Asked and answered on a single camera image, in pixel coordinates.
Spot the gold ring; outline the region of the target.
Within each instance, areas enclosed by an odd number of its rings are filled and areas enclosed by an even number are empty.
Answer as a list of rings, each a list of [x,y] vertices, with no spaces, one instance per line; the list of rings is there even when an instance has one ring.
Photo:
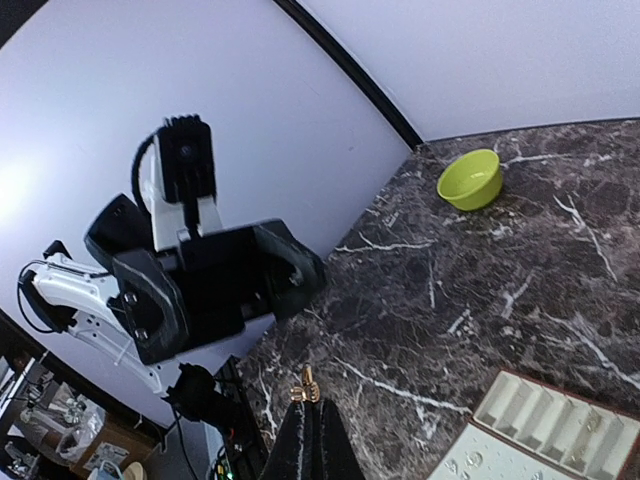
[[[319,384],[313,378],[312,367],[305,364],[301,373],[301,384],[290,389],[290,397],[293,402],[318,403],[321,398]]]

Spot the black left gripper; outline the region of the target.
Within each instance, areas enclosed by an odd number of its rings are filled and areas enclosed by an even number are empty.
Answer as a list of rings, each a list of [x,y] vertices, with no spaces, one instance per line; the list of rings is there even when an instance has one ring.
[[[152,365],[241,333],[247,321],[299,314],[326,287],[322,259],[281,219],[181,243],[165,257],[113,258],[122,325]]]

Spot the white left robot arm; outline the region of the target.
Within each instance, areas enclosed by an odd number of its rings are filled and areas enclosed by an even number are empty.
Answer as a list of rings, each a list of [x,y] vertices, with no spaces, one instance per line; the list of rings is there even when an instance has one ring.
[[[115,197],[85,236],[91,265],[54,243],[20,275],[29,306],[130,371],[173,405],[216,392],[214,375],[184,355],[271,315],[287,320],[325,287],[322,260],[279,219],[222,226],[212,197],[149,214]]]

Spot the beige jewelry tray insert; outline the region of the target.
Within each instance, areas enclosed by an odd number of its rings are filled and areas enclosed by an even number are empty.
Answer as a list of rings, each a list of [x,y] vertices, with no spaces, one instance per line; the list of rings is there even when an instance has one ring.
[[[429,478],[620,479],[639,452],[639,421],[501,370]]]

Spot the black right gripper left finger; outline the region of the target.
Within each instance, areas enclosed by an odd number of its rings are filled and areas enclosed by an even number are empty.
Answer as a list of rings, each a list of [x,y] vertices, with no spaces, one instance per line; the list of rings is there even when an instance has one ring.
[[[262,471],[266,480],[320,478],[320,404],[292,402]]]

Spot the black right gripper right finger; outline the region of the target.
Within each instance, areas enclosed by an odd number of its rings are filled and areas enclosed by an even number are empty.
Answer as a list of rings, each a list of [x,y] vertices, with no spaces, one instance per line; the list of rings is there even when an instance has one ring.
[[[364,480],[338,406],[333,400],[326,399],[321,402],[319,411],[321,478]]]

